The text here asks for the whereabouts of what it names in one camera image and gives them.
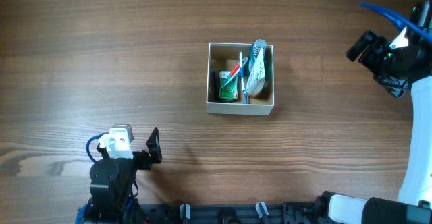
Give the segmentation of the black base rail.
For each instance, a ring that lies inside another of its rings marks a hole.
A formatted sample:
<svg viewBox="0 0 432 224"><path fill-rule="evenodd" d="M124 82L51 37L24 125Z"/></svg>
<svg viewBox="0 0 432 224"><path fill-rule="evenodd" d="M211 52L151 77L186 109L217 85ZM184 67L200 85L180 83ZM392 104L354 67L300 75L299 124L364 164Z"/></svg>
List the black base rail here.
<svg viewBox="0 0 432 224"><path fill-rule="evenodd" d="M324 217L315 217L312 202L285 202L283 204L239 204L190 206L183 204L142 204L125 214L109 217L92 215L92 207L78 211L76 223L222 223L224 217L235 217L241 223L331 223Z"/></svg>

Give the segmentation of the blue white toothbrush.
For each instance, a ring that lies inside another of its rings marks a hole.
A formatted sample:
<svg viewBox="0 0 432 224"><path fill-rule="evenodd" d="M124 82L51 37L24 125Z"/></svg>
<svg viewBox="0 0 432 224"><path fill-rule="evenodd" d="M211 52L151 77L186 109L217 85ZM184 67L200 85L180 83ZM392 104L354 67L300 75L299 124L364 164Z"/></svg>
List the blue white toothbrush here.
<svg viewBox="0 0 432 224"><path fill-rule="evenodd" d="M248 95L246 91L246 87L244 85L244 69L243 69L243 56L242 52L239 52L239 73L240 73L240 85L242 89L242 93L244 95L244 104L248 104Z"/></svg>

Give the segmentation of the white square cardboard box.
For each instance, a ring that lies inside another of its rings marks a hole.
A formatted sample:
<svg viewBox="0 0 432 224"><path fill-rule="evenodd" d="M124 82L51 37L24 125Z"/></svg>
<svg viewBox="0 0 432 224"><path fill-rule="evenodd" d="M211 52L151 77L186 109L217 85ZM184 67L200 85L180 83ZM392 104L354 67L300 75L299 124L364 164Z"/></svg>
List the white square cardboard box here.
<svg viewBox="0 0 432 224"><path fill-rule="evenodd" d="M261 93L248 99L244 104L244 95L238 93L238 99L234 102L214 101L212 86L212 71L218 74L220 71L230 71L238 62L238 54L248 56L251 44L247 43L209 43L207 59L207 113L234 114L234 115L269 115L275 105L274 84L274 50L273 45L266 47L265 59L265 84Z"/></svg>

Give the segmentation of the blue disposable razor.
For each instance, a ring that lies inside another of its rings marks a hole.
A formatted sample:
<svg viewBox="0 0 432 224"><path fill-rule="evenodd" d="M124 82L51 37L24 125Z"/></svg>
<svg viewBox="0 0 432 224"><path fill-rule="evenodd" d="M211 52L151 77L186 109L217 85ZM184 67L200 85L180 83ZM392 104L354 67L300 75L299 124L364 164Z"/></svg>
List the blue disposable razor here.
<svg viewBox="0 0 432 224"><path fill-rule="evenodd" d="M219 100L219 87L218 87L218 79L216 71L212 71L212 86L213 86L213 97L214 101L217 102Z"/></svg>

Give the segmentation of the green soap box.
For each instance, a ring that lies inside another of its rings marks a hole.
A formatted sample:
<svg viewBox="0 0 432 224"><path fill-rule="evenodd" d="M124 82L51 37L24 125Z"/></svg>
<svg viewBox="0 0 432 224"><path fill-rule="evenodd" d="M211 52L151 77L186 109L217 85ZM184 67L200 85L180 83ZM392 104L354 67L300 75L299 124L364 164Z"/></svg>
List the green soap box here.
<svg viewBox="0 0 432 224"><path fill-rule="evenodd" d="M230 77L229 71L219 72L219 98L225 102L233 102L238 99L238 79Z"/></svg>

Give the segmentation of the teal toothpaste tube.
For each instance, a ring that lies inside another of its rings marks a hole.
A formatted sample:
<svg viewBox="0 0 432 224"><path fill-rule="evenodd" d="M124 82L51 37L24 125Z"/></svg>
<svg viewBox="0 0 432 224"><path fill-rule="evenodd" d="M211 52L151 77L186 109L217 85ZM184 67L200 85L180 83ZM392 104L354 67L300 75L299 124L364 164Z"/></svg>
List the teal toothpaste tube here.
<svg viewBox="0 0 432 224"><path fill-rule="evenodd" d="M247 58L247 57L244 57L243 59L242 59L242 66L244 67L247 63L248 63L248 60L249 60L249 58ZM240 72L240 64L238 63L234 68L233 68L233 70L229 73L229 76L227 77L227 81L225 81L223 84L222 84L222 88L223 87L226 87L233 79L235 79L236 78L236 76L238 75L238 73Z"/></svg>

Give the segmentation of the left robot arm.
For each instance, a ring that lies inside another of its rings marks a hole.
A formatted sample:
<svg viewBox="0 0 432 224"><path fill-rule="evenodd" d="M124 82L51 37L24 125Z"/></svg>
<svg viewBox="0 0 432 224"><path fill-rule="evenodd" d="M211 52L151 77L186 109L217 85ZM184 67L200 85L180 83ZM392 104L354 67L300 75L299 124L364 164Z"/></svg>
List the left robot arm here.
<svg viewBox="0 0 432 224"><path fill-rule="evenodd" d="M131 125L117 124L88 140L86 152L93 162L89 171L91 198L78 211L76 224L151 222L137 199L136 173L161 163L159 130L152 130L145 150L133 152L133 139Z"/></svg>

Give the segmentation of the teal mouthwash bottle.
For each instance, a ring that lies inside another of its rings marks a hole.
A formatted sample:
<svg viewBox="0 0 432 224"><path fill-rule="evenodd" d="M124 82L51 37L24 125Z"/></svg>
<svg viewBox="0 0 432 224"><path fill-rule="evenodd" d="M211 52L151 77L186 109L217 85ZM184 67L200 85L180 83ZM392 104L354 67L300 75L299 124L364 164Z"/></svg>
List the teal mouthwash bottle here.
<svg viewBox="0 0 432 224"><path fill-rule="evenodd" d="M266 64L266 62L265 62L266 47L267 47L267 43L263 39L258 39L258 40L253 42L253 44L251 46L249 61L248 61L248 73L247 73L248 76L251 74L254 63L255 63L258 55L259 55L259 51L263 52L263 64Z"/></svg>

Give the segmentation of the white lotion tube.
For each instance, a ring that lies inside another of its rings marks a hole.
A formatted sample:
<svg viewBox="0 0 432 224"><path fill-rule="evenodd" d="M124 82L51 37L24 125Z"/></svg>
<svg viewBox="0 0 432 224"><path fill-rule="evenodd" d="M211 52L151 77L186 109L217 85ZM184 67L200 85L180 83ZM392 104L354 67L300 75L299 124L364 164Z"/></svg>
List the white lotion tube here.
<svg viewBox="0 0 432 224"><path fill-rule="evenodd" d="M265 84L265 49L260 49L255 57L251 57L248 66L246 93L249 97L258 96Z"/></svg>

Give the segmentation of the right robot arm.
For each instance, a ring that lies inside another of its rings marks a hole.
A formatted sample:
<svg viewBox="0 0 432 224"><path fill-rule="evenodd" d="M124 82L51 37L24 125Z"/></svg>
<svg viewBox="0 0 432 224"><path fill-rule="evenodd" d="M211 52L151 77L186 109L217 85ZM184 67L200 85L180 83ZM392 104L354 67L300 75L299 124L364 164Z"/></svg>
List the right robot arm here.
<svg viewBox="0 0 432 224"><path fill-rule="evenodd" d="M415 3L408 18L360 3L398 30L393 41L367 30L346 53L395 98L412 99L408 164L396 201L324 192L313 204L313 223L431 223L431 1Z"/></svg>

